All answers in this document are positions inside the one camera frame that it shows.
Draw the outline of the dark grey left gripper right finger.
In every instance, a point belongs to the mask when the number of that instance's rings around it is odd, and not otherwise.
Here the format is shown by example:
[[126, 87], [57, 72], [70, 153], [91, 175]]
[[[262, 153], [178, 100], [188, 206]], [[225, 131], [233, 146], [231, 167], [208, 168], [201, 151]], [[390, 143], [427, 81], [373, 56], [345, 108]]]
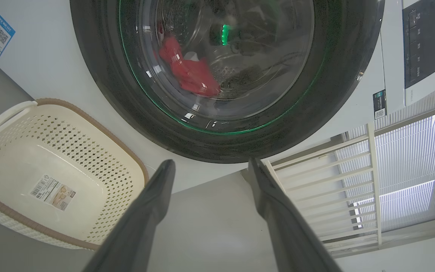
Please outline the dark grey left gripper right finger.
[[248, 162], [256, 210], [267, 222], [278, 272], [342, 272], [267, 167]]

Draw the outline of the dark appliance control panel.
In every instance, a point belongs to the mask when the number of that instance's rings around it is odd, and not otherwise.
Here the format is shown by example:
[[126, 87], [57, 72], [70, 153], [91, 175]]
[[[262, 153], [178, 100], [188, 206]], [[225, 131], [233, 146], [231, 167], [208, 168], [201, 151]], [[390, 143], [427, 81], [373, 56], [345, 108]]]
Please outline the dark appliance control panel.
[[403, 9], [404, 87], [435, 73], [435, 0]]

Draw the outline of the white window blinds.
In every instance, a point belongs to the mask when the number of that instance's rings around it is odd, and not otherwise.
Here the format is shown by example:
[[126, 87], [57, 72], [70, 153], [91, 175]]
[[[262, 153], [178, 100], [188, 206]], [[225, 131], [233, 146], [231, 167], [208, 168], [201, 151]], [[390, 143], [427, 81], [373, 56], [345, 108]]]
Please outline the white window blinds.
[[382, 231], [435, 220], [435, 92], [375, 127]]

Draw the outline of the small black QR sticker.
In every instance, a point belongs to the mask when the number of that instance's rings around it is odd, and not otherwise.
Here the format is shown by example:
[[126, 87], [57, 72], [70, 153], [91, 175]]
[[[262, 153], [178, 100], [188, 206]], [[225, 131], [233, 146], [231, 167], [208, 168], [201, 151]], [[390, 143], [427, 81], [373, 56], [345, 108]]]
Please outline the small black QR sticker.
[[373, 115], [374, 119], [379, 119], [387, 115], [385, 89], [373, 94]]

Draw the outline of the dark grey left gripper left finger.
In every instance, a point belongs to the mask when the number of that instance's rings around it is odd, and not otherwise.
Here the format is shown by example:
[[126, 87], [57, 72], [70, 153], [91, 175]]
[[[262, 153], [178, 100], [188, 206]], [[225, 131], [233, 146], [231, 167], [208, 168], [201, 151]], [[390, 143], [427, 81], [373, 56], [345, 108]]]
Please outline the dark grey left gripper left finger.
[[167, 215], [176, 164], [163, 161], [83, 272], [147, 272], [158, 224]]

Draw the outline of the cream perforated laundry basket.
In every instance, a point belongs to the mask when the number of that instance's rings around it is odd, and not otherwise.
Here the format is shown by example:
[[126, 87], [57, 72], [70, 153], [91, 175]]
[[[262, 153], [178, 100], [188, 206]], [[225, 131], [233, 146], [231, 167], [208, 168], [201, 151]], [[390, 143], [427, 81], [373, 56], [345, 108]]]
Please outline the cream perforated laundry basket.
[[[43, 175], [77, 192], [65, 211], [29, 194]], [[94, 251], [149, 180], [137, 155], [71, 103], [30, 100], [0, 114], [0, 224], [24, 236]]]

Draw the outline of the red garment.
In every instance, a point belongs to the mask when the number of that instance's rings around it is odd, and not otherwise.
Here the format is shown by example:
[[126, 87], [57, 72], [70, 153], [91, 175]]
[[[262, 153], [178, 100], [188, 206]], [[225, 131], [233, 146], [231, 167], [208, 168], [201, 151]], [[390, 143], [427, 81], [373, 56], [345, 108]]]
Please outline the red garment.
[[221, 87], [212, 75], [205, 57], [199, 58], [197, 52], [182, 52], [182, 47], [173, 32], [167, 31], [164, 22], [157, 22], [159, 56], [166, 62], [180, 87], [195, 95], [215, 97]]

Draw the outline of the white washing machine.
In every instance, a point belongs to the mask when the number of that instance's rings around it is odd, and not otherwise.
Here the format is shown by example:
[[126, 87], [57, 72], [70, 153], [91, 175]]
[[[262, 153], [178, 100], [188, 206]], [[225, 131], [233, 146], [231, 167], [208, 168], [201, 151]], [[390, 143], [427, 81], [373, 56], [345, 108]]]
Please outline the white washing machine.
[[[0, 69], [17, 86], [31, 98], [53, 98], [69, 102], [94, 118], [121, 140], [140, 158], [152, 175], [162, 161], [173, 159], [176, 162], [176, 184], [173, 193], [203, 184], [228, 174], [247, 168], [247, 162], [238, 164], [217, 164], [202, 162], [177, 155], [159, 147], [117, 113], [115, 108], [104, 98], [83, 60], [83, 56], [74, 32], [68, 0], [0, 0], [0, 14], [15, 26], [15, 35], [0, 57]], [[367, 68], [365, 79], [358, 84], [358, 93], [354, 91], [345, 105], [304, 142], [277, 155], [265, 157], [271, 161], [317, 146], [332, 136], [355, 129], [373, 120], [372, 91], [378, 91], [379, 67], [382, 65], [383, 53], [374, 53], [372, 67]], [[391, 90], [395, 95], [389, 96], [386, 90], [388, 115], [378, 119], [382, 125], [389, 121], [389, 116], [403, 109], [412, 114], [419, 110], [435, 108], [435, 83], [433, 86], [421, 87], [427, 96], [411, 106], [401, 102], [398, 88]]]

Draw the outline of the white slatted railing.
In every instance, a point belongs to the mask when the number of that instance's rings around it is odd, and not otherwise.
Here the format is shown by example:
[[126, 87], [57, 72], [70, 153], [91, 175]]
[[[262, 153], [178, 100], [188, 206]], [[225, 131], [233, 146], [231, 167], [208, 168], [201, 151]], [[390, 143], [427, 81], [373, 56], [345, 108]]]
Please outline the white slatted railing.
[[382, 246], [375, 126], [305, 155], [265, 161], [283, 192], [334, 258]]

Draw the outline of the white printed product label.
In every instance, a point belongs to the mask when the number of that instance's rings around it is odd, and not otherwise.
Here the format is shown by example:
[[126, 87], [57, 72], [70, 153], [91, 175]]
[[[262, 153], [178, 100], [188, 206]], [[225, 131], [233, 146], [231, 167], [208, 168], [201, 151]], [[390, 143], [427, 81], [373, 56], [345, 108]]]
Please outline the white printed product label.
[[29, 194], [52, 207], [65, 211], [76, 196], [76, 191], [50, 175], [43, 175]]

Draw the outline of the dark round washing machine door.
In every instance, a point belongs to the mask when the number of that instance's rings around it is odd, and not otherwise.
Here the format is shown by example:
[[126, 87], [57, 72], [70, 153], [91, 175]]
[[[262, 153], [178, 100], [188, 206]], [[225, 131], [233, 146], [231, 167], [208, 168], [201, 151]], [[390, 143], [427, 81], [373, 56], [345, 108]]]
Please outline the dark round washing machine door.
[[[70, 0], [83, 59], [140, 134], [220, 164], [283, 153], [350, 98], [378, 41], [385, 0]], [[182, 89], [157, 22], [205, 57], [215, 97]]]

